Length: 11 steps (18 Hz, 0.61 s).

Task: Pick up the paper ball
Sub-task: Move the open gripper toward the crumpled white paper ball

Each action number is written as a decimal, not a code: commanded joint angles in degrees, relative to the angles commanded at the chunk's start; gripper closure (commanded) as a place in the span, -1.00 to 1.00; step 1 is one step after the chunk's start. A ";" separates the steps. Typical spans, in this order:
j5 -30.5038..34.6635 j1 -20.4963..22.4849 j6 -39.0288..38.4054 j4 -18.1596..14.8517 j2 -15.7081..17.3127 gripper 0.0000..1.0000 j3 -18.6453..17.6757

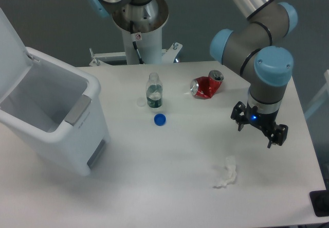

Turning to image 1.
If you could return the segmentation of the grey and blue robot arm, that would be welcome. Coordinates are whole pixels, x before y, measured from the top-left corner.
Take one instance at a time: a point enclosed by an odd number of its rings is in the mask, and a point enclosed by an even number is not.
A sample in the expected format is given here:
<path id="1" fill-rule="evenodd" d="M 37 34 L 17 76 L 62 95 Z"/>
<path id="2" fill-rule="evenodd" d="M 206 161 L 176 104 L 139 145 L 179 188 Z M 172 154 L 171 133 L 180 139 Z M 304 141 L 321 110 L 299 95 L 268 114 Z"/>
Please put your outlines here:
<path id="1" fill-rule="evenodd" d="M 161 64 L 162 27 L 169 9 L 164 0 L 88 0 L 101 16 L 111 16 L 122 32 L 128 64 Z M 233 0 L 248 21 L 241 32 L 219 31 L 211 41 L 210 55 L 249 82 L 246 104 L 237 103 L 231 118 L 241 129 L 249 124 L 282 145 L 288 126 L 276 123 L 294 60 L 289 51 L 275 42 L 297 25 L 298 15 L 288 3 L 274 0 Z"/>

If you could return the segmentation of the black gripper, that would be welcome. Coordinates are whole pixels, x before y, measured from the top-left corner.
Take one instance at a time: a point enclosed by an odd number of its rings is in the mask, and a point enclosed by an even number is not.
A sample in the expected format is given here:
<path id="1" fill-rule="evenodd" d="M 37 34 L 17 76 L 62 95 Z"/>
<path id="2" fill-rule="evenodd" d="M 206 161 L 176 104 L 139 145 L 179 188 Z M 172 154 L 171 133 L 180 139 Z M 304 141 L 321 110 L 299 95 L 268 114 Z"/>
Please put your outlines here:
<path id="1" fill-rule="evenodd" d="M 233 107 L 231 119 L 237 123 L 238 131 L 241 131 L 247 124 L 262 131 L 269 140 L 267 148 L 270 148 L 274 144 L 282 146 L 288 134 L 287 125 L 276 124 L 277 114 L 278 111 L 269 114 L 259 113 L 257 109 L 246 107 L 239 101 Z"/>

